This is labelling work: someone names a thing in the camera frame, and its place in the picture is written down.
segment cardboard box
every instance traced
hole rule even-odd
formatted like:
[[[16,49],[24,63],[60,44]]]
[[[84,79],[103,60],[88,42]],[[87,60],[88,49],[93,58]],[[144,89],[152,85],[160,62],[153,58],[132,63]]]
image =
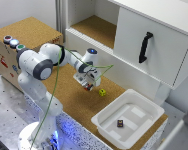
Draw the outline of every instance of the cardboard box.
[[[45,43],[63,44],[63,35],[41,21],[30,17],[0,29],[0,74],[19,90],[18,75],[21,70],[16,61],[16,50],[4,44],[3,38],[12,36],[20,44],[36,52]]]

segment yellow-green cube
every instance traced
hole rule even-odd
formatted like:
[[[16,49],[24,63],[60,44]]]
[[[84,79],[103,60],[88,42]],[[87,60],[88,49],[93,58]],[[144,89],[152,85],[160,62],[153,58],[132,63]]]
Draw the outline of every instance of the yellow-green cube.
[[[100,96],[106,95],[106,91],[104,89],[99,90]]]

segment cabinet door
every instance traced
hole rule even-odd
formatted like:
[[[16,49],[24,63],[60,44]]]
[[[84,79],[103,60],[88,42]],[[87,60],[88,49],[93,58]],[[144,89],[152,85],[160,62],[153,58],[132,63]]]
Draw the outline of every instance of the cabinet door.
[[[148,40],[147,60],[139,63],[147,32],[152,33],[153,37]],[[187,50],[187,35],[120,8],[114,55],[173,86]]]

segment white plastic bin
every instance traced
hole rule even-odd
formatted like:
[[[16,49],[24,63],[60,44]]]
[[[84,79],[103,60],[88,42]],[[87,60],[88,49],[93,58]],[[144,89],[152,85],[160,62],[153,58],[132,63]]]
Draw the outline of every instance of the white plastic bin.
[[[120,149],[130,149],[163,115],[164,109],[134,90],[127,90],[91,121],[99,133]],[[123,120],[123,127],[117,127]]]

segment black handle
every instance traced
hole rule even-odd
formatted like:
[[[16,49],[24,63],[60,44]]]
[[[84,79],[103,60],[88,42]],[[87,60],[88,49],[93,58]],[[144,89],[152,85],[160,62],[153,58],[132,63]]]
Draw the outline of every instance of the black handle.
[[[139,63],[143,63],[147,59],[147,57],[145,57],[145,52],[146,52],[146,48],[147,48],[147,44],[148,44],[148,39],[150,39],[151,37],[153,37],[153,34],[150,32],[147,32],[145,38],[143,39],[141,52],[140,52],[140,56],[139,56]]]

